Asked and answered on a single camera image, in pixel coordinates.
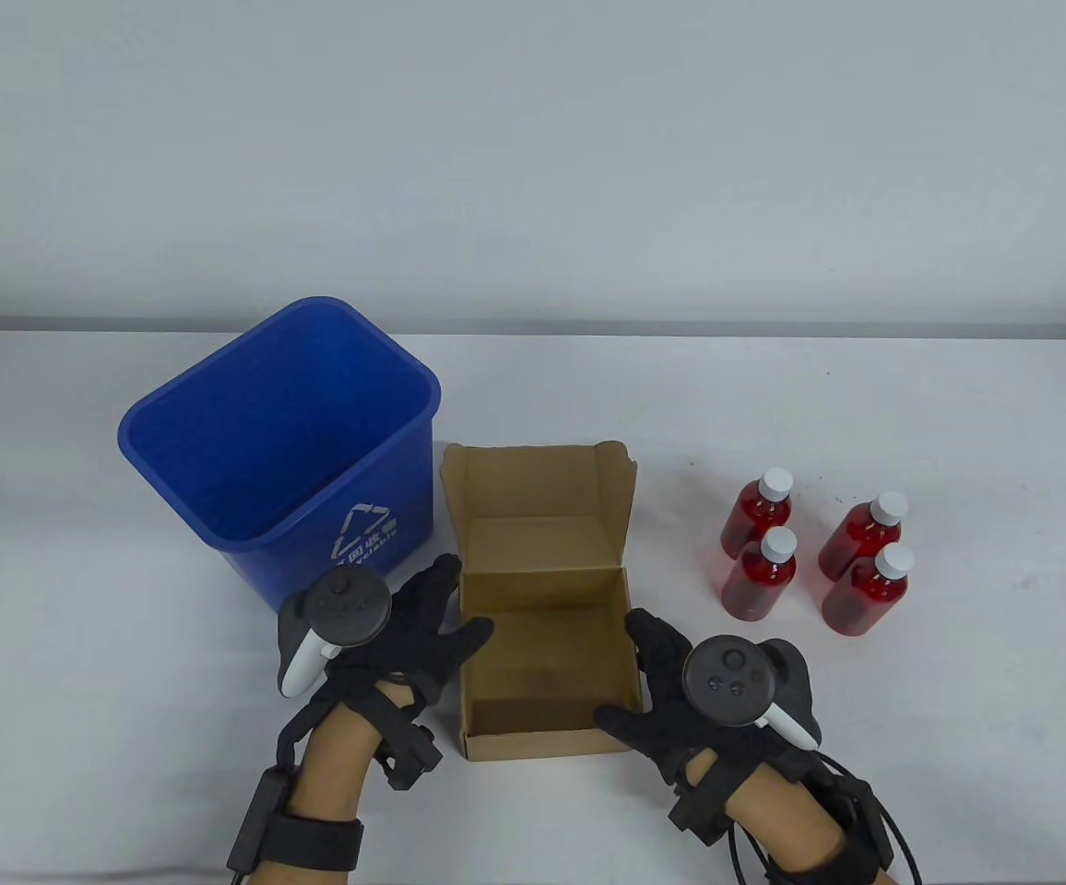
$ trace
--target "box lid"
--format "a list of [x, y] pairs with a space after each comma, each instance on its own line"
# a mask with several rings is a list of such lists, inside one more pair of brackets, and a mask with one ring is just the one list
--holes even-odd
[[635, 494], [635, 463], [625, 444], [452, 444], [440, 472], [465, 572], [623, 564]]

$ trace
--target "vr controller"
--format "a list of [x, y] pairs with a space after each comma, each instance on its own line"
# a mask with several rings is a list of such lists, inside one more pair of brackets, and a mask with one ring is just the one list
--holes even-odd
[[685, 658], [681, 682], [689, 703], [715, 724], [770, 725], [800, 750], [820, 746], [807, 661], [786, 640], [708, 638]]
[[386, 627], [389, 586], [359, 565], [338, 565], [279, 609], [279, 694], [308, 691], [346, 645], [364, 645]]

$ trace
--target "white table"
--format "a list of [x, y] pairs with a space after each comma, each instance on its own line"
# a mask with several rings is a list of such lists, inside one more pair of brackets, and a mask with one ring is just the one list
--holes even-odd
[[[226, 340], [0, 333], [0, 871], [224, 882], [293, 709], [273, 618], [115, 427]], [[401, 341], [439, 375], [440, 441], [627, 442], [633, 601], [694, 640], [794, 641], [824, 750], [871, 781], [930, 882], [1066, 881], [1066, 341]], [[802, 577], [740, 624], [710, 589], [715, 536], [773, 464], [796, 477]], [[920, 565], [883, 624], [844, 640], [812, 602], [815, 548], [887, 487], [911, 499]], [[410, 565], [453, 544], [439, 514]], [[439, 771], [406, 795], [370, 779], [357, 882], [728, 881], [721, 848], [668, 825], [645, 759], [474, 765], [455, 711], [432, 721]]]

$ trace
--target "cardboard box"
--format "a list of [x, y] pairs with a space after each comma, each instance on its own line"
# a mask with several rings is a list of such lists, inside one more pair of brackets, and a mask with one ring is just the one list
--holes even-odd
[[461, 545], [463, 616], [496, 633], [463, 667], [473, 761], [611, 753], [598, 705], [643, 709], [623, 549], [635, 463], [623, 442], [449, 446], [443, 488]]

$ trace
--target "red bottle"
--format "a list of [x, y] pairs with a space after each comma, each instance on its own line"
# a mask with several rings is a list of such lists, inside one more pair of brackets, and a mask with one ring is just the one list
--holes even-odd
[[786, 526], [791, 518], [794, 483], [786, 469], [772, 467], [756, 483], [743, 486], [722, 529], [722, 549], [727, 557], [737, 560], [742, 548], [752, 541], [761, 541], [769, 528]]
[[742, 558], [722, 586], [722, 606], [739, 621], [761, 621], [795, 577], [795, 532], [770, 528], [742, 548]]
[[901, 538], [901, 520], [908, 513], [909, 504], [899, 493], [882, 493], [857, 504], [820, 549], [820, 572], [829, 581], [840, 581], [854, 561], [876, 556], [886, 544]]
[[887, 544], [875, 557], [857, 560], [825, 596], [824, 623], [845, 637], [860, 637], [904, 597], [911, 568], [914, 553], [905, 544]]

